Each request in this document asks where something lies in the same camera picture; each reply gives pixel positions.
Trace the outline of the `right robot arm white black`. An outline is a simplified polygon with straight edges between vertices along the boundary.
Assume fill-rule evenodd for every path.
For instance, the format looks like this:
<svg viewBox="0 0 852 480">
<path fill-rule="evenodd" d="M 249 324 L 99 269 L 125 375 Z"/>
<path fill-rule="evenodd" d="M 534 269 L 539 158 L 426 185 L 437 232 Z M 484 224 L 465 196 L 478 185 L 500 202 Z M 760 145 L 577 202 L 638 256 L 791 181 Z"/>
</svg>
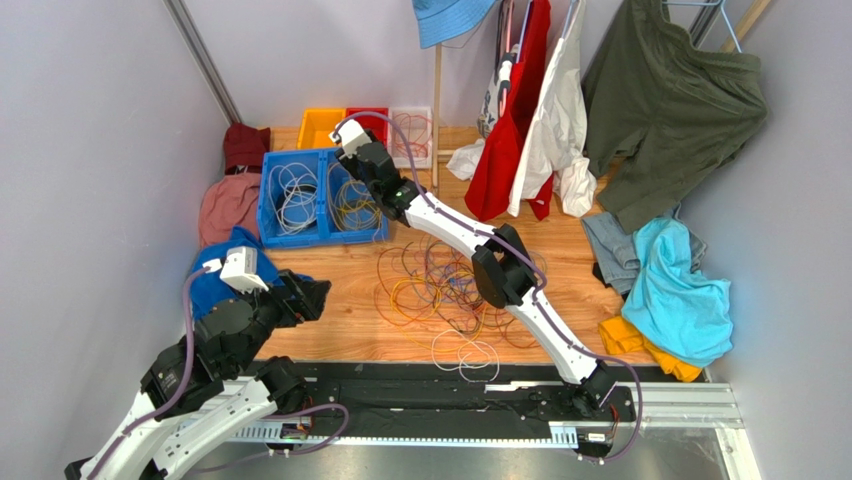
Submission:
<svg viewBox="0 0 852 480">
<path fill-rule="evenodd" d="M 415 180 L 400 174 L 378 141 L 338 141 L 338 162 L 365 184 L 383 215 L 425 232 L 465 256 L 479 295 L 509 312 L 533 335 L 572 388 L 571 406 L 592 413 L 608 410 L 616 379 L 606 360 L 589 351 L 544 294 L 544 273 L 529 257 L 517 230 L 483 224 L 441 202 Z"/>
</svg>

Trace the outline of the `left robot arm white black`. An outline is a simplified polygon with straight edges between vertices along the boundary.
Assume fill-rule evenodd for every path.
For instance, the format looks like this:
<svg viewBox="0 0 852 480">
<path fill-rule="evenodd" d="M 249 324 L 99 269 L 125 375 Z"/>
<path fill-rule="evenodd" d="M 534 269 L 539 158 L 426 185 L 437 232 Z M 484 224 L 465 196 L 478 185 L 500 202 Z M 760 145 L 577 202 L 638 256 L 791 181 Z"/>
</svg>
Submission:
<svg viewBox="0 0 852 480">
<path fill-rule="evenodd" d="M 68 479 L 181 479 L 242 428 L 266 417 L 313 413 L 306 379 L 288 357 L 263 363 L 234 393 L 225 385 L 251 366 L 277 329 L 318 320 L 332 284 L 282 270 L 280 284 L 217 303 L 202 319 L 186 309 L 185 335 L 140 381 L 132 406 L 92 457 L 69 463 Z"/>
</svg>

